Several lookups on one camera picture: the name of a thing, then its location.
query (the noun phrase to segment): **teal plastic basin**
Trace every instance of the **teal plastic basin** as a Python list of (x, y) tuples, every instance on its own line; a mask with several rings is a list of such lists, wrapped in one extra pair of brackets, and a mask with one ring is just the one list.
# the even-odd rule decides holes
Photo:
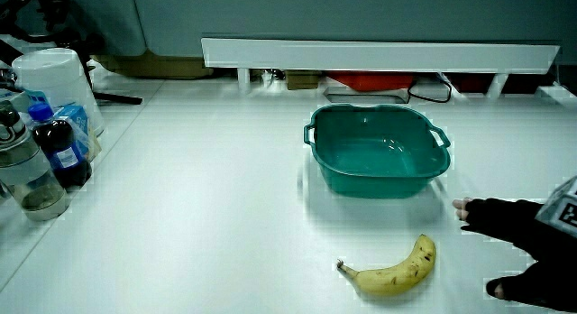
[(411, 197), (451, 163), (443, 130), (403, 106), (324, 106), (311, 116), (304, 139), (327, 185), (357, 198)]

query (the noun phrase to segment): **table surface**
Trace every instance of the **table surface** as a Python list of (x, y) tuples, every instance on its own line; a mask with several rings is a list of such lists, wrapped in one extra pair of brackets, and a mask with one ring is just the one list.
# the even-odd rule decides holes
[[(101, 105), (103, 151), (65, 214), (37, 224), (11, 199), (0, 206), (2, 312), (547, 312), (485, 293), (533, 260), (463, 233), (451, 201), (544, 201), (577, 168), (574, 110), (531, 97), (412, 99), (452, 142), (450, 168), (410, 199), (354, 199), (330, 191), (303, 144), (329, 104), (321, 89), (240, 96), (234, 78), (96, 74), (96, 89), (144, 101)], [(437, 263), (405, 294), (370, 298), (335, 269), (396, 264), (420, 234)]]

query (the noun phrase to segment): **banana stem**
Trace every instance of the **banana stem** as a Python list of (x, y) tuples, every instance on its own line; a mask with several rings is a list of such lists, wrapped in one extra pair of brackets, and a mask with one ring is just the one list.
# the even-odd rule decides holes
[(346, 273), (351, 278), (354, 278), (357, 276), (357, 274), (359, 274), (358, 271), (353, 270), (353, 269), (349, 268), (348, 266), (344, 265), (343, 260), (339, 260), (336, 263), (336, 268), (339, 269), (340, 271)]

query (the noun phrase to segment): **basin handle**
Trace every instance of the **basin handle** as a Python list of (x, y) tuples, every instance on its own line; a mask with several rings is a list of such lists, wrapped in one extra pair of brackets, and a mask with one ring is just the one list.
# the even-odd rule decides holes
[(441, 130), (441, 128), (437, 128), (434, 125), (429, 124), (429, 130), (436, 132), (439, 135), (439, 137), (441, 137), (443, 145), (441, 145), (440, 147), (448, 148), (449, 146), (451, 146), (451, 142), (449, 142), (449, 139), (447, 138), (446, 135), (444, 135), (444, 132), (443, 130)]
[(306, 143), (306, 144), (312, 145), (312, 143), (311, 143), (311, 141), (310, 141), (310, 137), (308, 136), (308, 132), (309, 132), (311, 129), (314, 129), (314, 128), (315, 128), (315, 125), (314, 125), (314, 124), (305, 125), (305, 143)]

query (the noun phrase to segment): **blue bottle cap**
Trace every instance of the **blue bottle cap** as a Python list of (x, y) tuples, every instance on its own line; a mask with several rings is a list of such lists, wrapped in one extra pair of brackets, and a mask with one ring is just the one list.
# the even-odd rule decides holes
[(28, 114), (34, 121), (44, 121), (50, 119), (54, 112), (46, 103), (38, 103), (28, 107)]

